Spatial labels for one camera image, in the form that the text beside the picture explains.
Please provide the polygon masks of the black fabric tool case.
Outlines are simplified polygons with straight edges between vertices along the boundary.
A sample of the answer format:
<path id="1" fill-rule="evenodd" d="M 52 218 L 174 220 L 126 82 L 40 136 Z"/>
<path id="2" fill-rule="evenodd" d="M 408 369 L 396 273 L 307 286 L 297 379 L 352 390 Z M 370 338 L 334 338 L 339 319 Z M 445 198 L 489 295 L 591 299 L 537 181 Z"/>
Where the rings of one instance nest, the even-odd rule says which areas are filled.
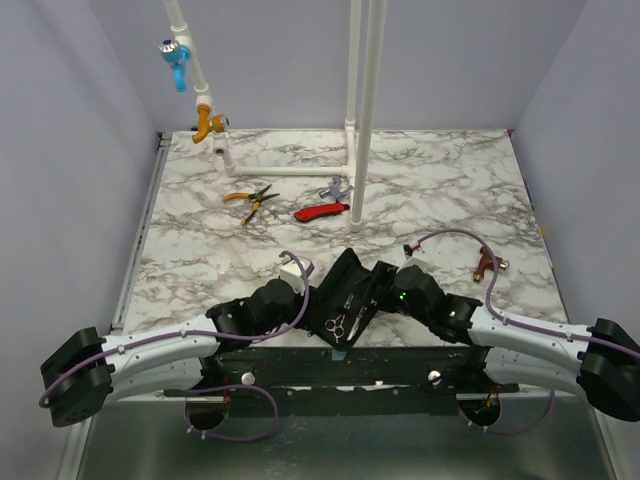
<path id="1" fill-rule="evenodd" d="M 398 270 L 384 261 L 367 269 L 353 249 L 345 249 L 320 285 L 311 289 L 306 330 L 339 351 L 352 348 L 378 312 L 392 309 Z"/>

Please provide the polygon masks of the silver hair scissors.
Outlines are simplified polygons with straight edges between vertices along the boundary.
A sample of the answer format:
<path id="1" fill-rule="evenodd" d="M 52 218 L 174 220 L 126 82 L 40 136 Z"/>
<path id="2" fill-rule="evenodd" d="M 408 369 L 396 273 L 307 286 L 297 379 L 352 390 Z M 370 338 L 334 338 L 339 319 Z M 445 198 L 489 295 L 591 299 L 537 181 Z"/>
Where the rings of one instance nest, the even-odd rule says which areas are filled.
<path id="1" fill-rule="evenodd" d="M 344 321 L 346 319 L 346 314 L 349 312 L 351 307 L 351 298 L 348 298 L 343 307 L 341 313 L 333 318 L 328 319 L 324 322 L 324 328 L 326 331 L 331 333 L 334 337 L 334 340 L 338 342 L 344 336 Z"/>

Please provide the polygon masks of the silver thinning scissors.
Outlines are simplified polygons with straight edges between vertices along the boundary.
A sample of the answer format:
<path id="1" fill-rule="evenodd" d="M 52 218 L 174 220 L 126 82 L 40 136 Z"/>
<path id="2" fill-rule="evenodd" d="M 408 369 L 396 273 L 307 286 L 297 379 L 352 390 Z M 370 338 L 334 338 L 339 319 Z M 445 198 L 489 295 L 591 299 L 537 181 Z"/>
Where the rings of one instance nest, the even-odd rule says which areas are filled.
<path id="1" fill-rule="evenodd" d="M 365 317 L 365 315 L 367 314 L 367 311 L 372 307 L 376 305 L 376 301 L 374 300 L 370 300 L 369 302 L 363 304 L 360 307 L 360 310 L 358 311 L 354 323 L 349 331 L 349 334 L 347 336 L 347 340 L 351 341 L 354 339 L 354 337 L 357 335 L 358 330 L 360 329 L 360 326 L 363 322 L 363 318 Z"/>

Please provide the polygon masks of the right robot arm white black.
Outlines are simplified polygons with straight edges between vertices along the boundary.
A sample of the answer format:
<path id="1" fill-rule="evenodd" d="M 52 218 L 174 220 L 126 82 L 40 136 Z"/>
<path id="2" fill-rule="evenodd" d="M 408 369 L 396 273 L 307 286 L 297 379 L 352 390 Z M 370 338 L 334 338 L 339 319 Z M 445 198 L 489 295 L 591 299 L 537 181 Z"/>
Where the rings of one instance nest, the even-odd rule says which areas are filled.
<path id="1" fill-rule="evenodd" d="M 569 386 L 604 414 L 639 420 L 639 344 L 617 323 L 593 326 L 547 322 L 497 311 L 488 302 L 446 294 L 418 266 L 376 274 L 368 296 L 380 310 L 420 322 L 449 343 L 500 348 L 569 375 Z"/>

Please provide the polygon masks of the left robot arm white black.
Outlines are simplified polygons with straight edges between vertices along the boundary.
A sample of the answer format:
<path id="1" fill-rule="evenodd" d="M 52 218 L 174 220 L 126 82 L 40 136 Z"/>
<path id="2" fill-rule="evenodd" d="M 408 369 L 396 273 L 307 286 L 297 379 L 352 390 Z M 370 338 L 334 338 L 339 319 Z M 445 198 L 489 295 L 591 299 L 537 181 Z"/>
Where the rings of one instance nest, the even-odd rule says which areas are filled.
<path id="1" fill-rule="evenodd" d="M 79 423 L 111 401 L 158 390 L 214 393 L 220 368 L 207 361 L 301 328 L 317 304 L 309 284 L 271 280 L 248 297 L 149 332 L 102 336 L 76 331 L 40 367 L 41 408 L 56 427 Z"/>

